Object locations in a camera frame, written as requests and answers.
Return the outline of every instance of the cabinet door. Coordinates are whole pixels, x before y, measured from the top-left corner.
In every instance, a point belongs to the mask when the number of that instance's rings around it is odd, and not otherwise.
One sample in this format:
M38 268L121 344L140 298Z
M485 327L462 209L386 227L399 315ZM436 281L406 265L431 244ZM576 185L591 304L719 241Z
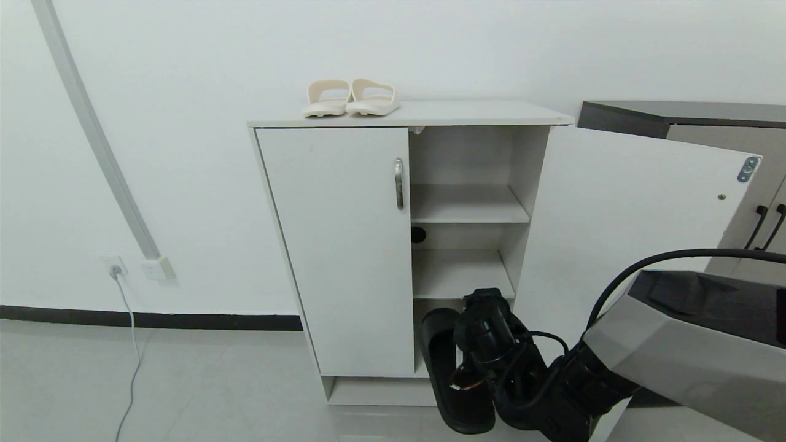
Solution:
M786 254L786 219L784 217L786 217L786 180L775 195L762 224L762 229L756 235L751 248L753 249L754 246L762 248L769 241L767 252ZM786 266L763 261L740 260L732 277L786 287Z
M321 374L411 376L407 129L260 129L257 139Z
M632 263L717 247L747 189L748 153L575 127L546 146L514 312L574 343L606 285ZM702 271L708 259L654 268ZM560 351L543 342L551 360Z
M750 152L763 157L745 198L719 244L720 247L731 249L745 247L761 219L758 207L768 207L773 202L786 176L786 130L771 127L672 126L668 139ZM707 271L731 276L739 262L737 258L713 258L707 265Z

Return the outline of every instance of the black baseboard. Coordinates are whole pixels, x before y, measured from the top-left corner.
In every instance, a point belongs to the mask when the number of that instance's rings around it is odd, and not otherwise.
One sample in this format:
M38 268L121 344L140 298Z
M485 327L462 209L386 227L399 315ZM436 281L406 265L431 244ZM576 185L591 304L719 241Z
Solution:
M0 319L55 322L82 326L128 327L131 320L124 311L61 310L57 308L0 305ZM136 326L147 329L199 330L303 330L298 315L166 315L134 313Z

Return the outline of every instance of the power cord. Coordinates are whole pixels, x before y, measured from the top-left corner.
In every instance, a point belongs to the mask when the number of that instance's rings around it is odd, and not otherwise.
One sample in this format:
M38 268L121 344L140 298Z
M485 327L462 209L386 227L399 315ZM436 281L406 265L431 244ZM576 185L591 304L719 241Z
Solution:
M137 373L139 372L139 367L142 365L142 357L139 354L139 347L137 346L137 334L136 334L136 322L134 321L134 312L131 310L131 307L128 306L128 300L126 299L126 294L123 291L123 286L120 285L120 280L118 279L118 275L123 273L123 269L120 268L118 265L113 265L109 268L109 276L115 280L117 283L117 288L120 289L120 296L123 298L123 304L126 305L126 310L128 310L128 315L131 317L131 340L134 342L134 350L137 352L137 368L134 369L134 376L131 377L131 400L128 402L128 408L126 408L126 413L123 414L123 418L120 419L120 425L117 426L117 434L115 435L115 442L120 440L120 430L123 429L123 423L126 421L126 417L128 417L128 412L131 411L131 406L134 405L134 381L137 379Z

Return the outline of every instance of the black cable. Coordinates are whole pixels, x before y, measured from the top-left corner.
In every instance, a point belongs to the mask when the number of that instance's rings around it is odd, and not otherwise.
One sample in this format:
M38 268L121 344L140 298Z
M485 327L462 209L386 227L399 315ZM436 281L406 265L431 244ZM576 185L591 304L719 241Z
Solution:
M587 321L586 329L589 330L595 321L597 321L597 317L601 314L603 305L606 304L606 300L608 300L614 290L616 290L617 287L623 283L623 281L625 281L636 271L639 271L650 264L659 263L660 261L675 260L677 258L695 258L700 256L723 256L726 258L744 258L747 260L769 261L771 263L786 264L786 255L746 249L685 249L653 255L631 265L622 273L617 275L617 277L614 278L611 283L609 283L603 293L601 293L601 295L597 298L594 307L592 307L592 312L589 314L589 321Z
M569 352L569 349L568 349L567 344L565 343L565 341L561 337L558 337L556 334L551 334L551 333L547 333L547 332L538 332L538 331L528 331L528 332L524 333L521 337L519 337L519 340L523 343L523 345L519 349L519 352L516 353L515 356L513 356L513 359L510 361L510 364L508 365L508 367L505 368L505 371L502 372L502 376L499 377L499 379L497 381L497 387L496 387L495 392L494 392L494 396L496 398L505 400L505 402L506 402L505 405L506 406L512 406L513 408L515 408L518 411L526 410L526 409L528 409L530 407L533 407L534 405L537 405L538 402L540 402L540 400L545 395L546 391L549 390L549 387L551 387L551 384L554 383L554 380L556 379L556 376L562 370L562 364L560 363L560 360L562 359L563 356L560 356L560 358L558 358L556 361L554 361L554 363L552 363L551 367L549 368L549 376L546 378L545 382L543 382L543 384L541 384L541 387L540 387L540 389L538 389L538 392L536 392L534 394L534 396L532 396L532 399L528 400L526 403L523 403L523 404L513 404L510 401L510 399L508 399L508 397L507 397L507 395L505 394L505 391L504 391L505 390L505 384L508 381L508 377L510 377L510 372L512 371L513 367L516 366L516 363L519 362L519 359L524 354L524 352L527 350L526 340L529 339L530 336L548 337L549 339L553 339L553 340L559 342L560 345L562 345L562 349L564 351L563 355L566 355Z
M542 336L542 337L548 337L548 338L554 339L555 341L559 342L560 345L562 345L562 350L563 350L565 355L567 354L567 352L570 351L568 349L568 347L567 347L567 344L565 343L565 340L562 339L561 337L557 336L556 334L551 334L551 333L547 333L547 332L529 332L529 335L530 336Z

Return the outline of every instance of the floor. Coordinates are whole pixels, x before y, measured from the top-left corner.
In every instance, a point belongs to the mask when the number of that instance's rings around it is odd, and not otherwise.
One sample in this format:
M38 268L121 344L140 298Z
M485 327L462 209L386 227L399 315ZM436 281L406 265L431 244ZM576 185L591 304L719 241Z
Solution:
M462 436L430 407L328 407L298 332L138 330L138 340L120 440L545 440L505 425ZM112 440L135 358L129 329L0 321L0 441ZM610 440L755 439L674 407L626 411Z

